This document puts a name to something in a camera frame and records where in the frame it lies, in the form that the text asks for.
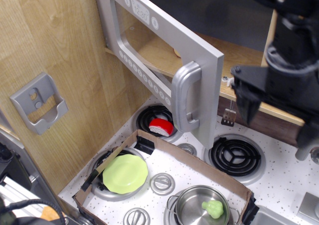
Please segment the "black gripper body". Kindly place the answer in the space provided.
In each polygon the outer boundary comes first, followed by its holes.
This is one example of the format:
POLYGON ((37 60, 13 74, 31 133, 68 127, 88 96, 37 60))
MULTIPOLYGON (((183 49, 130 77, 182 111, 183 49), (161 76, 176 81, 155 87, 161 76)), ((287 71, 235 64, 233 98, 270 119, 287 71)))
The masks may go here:
POLYGON ((232 89, 246 85, 258 91, 264 102, 294 115, 305 123, 319 122, 319 58, 307 56, 300 63, 267 50, 267 67, 236 65, 232 89))

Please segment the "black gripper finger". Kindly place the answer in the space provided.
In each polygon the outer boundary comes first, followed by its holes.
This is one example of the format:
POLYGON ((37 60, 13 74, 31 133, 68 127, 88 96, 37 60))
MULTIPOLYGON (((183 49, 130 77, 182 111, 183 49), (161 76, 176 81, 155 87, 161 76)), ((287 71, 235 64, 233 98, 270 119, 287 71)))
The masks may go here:
POLYGON ((261 96, 258 91, 246 85, 236 86, 234 91, 239 113, 244 122, 249 125, 259 110, 261 96))
POLYGON ((319 146, 319 124, 306 123, 299 131, 297 145, 301 150, 311 150, 319 146))

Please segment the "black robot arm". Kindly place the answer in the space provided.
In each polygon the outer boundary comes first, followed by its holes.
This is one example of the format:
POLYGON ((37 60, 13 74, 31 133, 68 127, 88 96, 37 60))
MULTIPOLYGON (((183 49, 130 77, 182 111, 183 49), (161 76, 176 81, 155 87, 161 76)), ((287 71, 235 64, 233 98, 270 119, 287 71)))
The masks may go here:
POLYGON ((250 123, 261 103, 304 121, 298 150, 319 144, 319 0, 255 0, 274 9, 276 29, 266 50, 267 67, 232 67, 232 89, 243 120, 250 123))

